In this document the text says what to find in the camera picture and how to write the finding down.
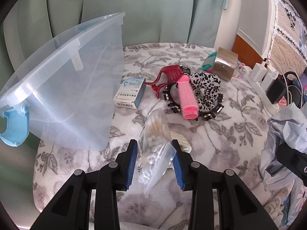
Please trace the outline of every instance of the blue bin handle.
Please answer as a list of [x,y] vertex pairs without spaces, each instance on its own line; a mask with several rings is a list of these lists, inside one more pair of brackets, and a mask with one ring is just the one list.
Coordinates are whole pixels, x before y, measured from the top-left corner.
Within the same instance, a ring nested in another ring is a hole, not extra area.
[[21,145],[29,135],[29,108],[23,106],[24,115],[20,115],[15,109],[3,112],[7,118],[7,129],[0,134],[2,141],[12,147]]

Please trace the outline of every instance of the pink hair roller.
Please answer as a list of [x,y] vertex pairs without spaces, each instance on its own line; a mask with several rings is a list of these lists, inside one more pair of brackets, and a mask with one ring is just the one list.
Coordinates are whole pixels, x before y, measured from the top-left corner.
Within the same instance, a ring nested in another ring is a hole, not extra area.
[[188,75],[183,75],[178,81],[178,92],[180,97],[180,107],[185,119],[195,119],[198,117],[198,106],[196,98],[190,85]]

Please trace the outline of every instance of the quilted bedspread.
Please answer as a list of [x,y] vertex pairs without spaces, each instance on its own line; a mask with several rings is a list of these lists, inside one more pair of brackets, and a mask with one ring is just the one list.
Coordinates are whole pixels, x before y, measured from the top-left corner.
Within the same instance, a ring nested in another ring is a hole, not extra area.
[[[204,59],[214,49],[190,44],[154,43],[124,47],[125,70],[128,77],[155,80],[165,65],[188,66],[192,73],[200,71]],[[270,114],[256,92],[237,73],[230,82],[222,81],[225,108],[213,120],[185,120],[174,114],[167,102],[156,98],[147,86],[137,110],[115,108],[109,145],[104,151],[83,151],[52,146],[40,142],[33,175],[33,196],[42,211],[54,194],[77,168],[86,172],[99,170],[125,151],[130,139],[138,139],[146,118],[157,108],[163,108],[171,131],[185,136],[192,146],[191,156],[211,170],[233,169],[262,203],[277,226],[283,214],[281,204],[291,186],[278,191],[266,191],[258,165],[264,147]],[[191,207],[191,191],[182,192],[175,173],[168,169],[145,199],[136,175],[127,192],[117,192],[119,220],[152,228],[187,229]],[[93,227],[95,191],[90,208],[90,227]],[[215,225],[218,228],[217,196],[214,196]]]

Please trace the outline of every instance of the barcode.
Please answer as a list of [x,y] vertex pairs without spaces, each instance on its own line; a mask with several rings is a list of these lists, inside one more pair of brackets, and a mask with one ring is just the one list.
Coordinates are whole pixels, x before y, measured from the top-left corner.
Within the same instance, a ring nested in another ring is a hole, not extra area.
[[117,103],[118,106],[125,106],[125,107],[133,107],[131,104],[121,104]]

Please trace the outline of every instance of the translucent storage box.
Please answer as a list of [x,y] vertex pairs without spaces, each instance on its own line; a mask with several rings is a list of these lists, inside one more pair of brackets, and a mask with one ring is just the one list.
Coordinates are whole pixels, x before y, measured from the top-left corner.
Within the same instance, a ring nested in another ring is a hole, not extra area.
[[70,28],[17,69],[0,92],[0,115],[8,121],[0,137],[6,144],[20,145],[30,131],[61,147],[106,148],[124,69],[124,16]]

